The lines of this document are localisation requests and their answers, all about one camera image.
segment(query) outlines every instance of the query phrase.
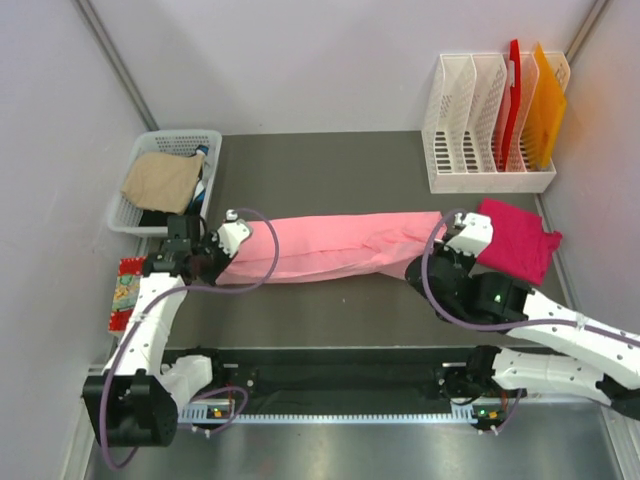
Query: white plastic basket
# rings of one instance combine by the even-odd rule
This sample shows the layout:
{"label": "white plastic basket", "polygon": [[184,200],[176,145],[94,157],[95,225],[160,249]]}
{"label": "white plastic basket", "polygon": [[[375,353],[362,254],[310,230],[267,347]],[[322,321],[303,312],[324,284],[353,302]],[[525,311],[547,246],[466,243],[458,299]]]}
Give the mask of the white plastic basket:
{"label": "white plastic basket", "polygon": [[[160,130],[140,135],[129,155],[129,168],[136,159],[148,152],[163,152],[172,155],[190,157],[199,145],[209,147],[204,159],[202,179],[206,183],[204,200],[200,215],[207,217],[209,200],[213,190],[213,181],[218,170],[218,158],[222,145],[222,135],[214,130]],[[139,237],[164,237],[167,227],[140,227],[142,209],[135,207],[118,191],[112,200],[107,225],[114,232],[130,233]]]}
{"label": "white plastic basket", "polygon": [[[566,88],[570,70],[564,55],[551,53],[547,59]],[[504,56],[440,55],[422,130],[431,193],[542,193],[547,188],[556,175],[553,162],[544,171],[533,170],[520,143],[537,78],[533,55],[523,54],[522,118],[513,143],[520,148],[510,151],[508,171],[498,172],[491,142],[507,80]]]}

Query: magenta cloth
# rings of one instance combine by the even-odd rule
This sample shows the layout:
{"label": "magenta cloth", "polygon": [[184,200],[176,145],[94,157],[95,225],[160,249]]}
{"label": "magenta cloth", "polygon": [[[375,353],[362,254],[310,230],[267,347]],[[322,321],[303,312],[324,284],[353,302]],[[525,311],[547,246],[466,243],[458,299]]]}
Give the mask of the magenta cloth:
{"label": "magenta cloth", "polygon": [[562,234],[546,233],[539,215],[498,200],[484,199],[478,213],[490,217],[493,225],[493,240],[478,263],[541,285]]}

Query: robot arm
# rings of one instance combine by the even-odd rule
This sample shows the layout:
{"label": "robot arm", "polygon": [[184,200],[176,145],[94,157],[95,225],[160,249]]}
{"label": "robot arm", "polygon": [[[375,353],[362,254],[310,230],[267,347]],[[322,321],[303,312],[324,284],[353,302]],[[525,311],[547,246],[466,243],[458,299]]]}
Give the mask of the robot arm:
{"label": "robot arm", "polygon": [[202,355],[182,357],[169,371],[160,370],[173,319],[187,292],[167,295],[149,313],[144,310],[159,295],[196,278],[214,284],[252,232],[237,214],[228,212],[227,221],[218,231],[205,232],[203,238],[197,216],[169,217],[168,233],[160,250],[149,254],[143,264],[138,300],[123,338],[133,336],[120,362],[114,366],[122,343],[102,375],[88,377],[83,388],[82,396],[100,441],[100,399],[107,372],[115,368],[106,415],[110,446],[168,445],[176,432],[178,412],[213,380],[211,358]]}
{"label": "robot arm", "polygon": [[[620,331],[547,298],[527,283],[499,272],[471,275],[476,257],[493,234],[488,217],[458,214],[444,241],[428,259],[429,285],[440,305],[451,315],[473,324],[514,324],[501,333],[536,342],[562,353],[539,355],[491,346],[477,347],[469,358],[464,386],[459,391],[530,389],[580,395],[640,419],[640,349],[592,329],[623,337],[640,336]],[[420,263],[414,260],[406,279],[426,297]],[[531,325],[533,319],[575,322],[568,325]],[[460,376],[455,378],[460,386]]]}

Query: pink cloth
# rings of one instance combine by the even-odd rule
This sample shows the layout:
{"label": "pink cloth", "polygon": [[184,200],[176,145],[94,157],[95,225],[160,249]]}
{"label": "pink cloth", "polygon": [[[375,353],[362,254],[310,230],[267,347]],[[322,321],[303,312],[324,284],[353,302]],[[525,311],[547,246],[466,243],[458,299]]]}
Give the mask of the pink cloth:
{"label": "pink cloth", "polygon": [[[280,261],[269,282],[317,282],[374,272],[404,278],[440,217],[439,212],[419,212],[274,220]],[[269,269],[271,233],[262,222],[250,225],[253,235],[218,278],[219,285],[253,283]]]}
{"label": "pink cloth", "polygon": [[478,263],[541,285],[562,234],[546,233],[539,215],[498,200],[484,199],[478,213],[490,217],[493,225],[493,240]]}

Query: white file organizer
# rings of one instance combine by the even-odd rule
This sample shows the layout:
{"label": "white file organizer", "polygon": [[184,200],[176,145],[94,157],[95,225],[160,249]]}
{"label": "white file organizer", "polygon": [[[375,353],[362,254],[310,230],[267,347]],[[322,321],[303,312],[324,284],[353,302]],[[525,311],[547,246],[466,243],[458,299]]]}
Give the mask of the white file organizer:
{"label": "white file organizer", "polygon": [[[570,70],[564,55],[547,54],[547,60],[566,88]],[[522,100],[512,145],[521,145],[537,78],[533,55],[523,54]],[[541,193],[553,180],[553,162],[536,171],[523,148],[510,150],[506,172],[496,170],[492,140],[506,81],[502,54],[440,56],[422,129],[431,193]]]}

